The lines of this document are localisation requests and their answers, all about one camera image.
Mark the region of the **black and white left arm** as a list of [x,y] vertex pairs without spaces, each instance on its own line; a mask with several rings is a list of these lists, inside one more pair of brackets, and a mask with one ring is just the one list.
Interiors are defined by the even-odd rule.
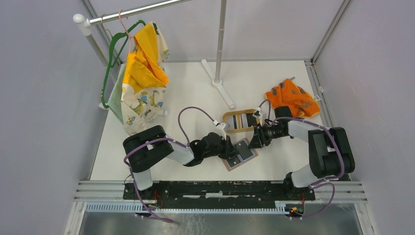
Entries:
[[206,158],[228,160],[239,154],[224,131],[221,134],[210,132],[202,139],[185,145],[172,139],[160,125],[126,138],[122,145],[126,154],[124,163],[130,169],[135,193],[144,200],[154,193],[151,168],[165,158],[193,167]]

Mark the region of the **grey VIP card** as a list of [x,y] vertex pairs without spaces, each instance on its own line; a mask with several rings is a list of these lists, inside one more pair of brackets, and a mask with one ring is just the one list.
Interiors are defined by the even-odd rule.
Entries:
[[237,156],[227,159],[226,162],[230,168],[236,167],[241,163],[240,159]]

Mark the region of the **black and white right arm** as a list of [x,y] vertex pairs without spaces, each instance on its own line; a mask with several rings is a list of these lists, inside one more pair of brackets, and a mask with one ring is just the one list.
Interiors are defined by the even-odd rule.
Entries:
[[283,195],[295,200],[303,188],[314,189],[337,180],[355,170],[355,160],[346,131],[342,127],[326,128],[301,118],[294,118],[287,106],[274,110],[276,119],[266,119],[254,127],[249,149],[260,149],[278,138],[297,138],[308,144],[309,163],[289,172],[283,180]]

